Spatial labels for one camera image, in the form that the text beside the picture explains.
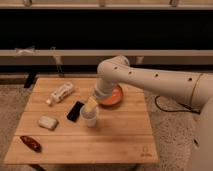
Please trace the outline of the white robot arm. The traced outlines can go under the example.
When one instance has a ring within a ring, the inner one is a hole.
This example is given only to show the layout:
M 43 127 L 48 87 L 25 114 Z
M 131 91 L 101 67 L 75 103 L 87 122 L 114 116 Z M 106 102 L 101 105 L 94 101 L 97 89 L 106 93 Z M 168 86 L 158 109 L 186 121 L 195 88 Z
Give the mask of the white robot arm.
M 198 109 L 186 171 L 213 171 L 213 74 L 134 68 L 125 56 L 103 60 L 97 74 L 93 89 L 97 100 L 106 99 L 117 84 L 125 83 Z

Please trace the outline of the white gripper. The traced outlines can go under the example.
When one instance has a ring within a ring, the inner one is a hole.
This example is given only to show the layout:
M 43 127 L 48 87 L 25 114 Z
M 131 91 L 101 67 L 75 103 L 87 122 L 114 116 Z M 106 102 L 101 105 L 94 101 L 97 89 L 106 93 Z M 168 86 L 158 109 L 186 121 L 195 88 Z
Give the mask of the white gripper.
M 94 87 L 93 95 L 98 100 L 106 99 L 112 94 L 114 88 L 114 83 L 107 82 L 103 79 L 98 79 Z M 90 97 L 85 104 L 85 111 L 89 113 L 93 111 L 97 105 L 97 101 L 93 97 Z

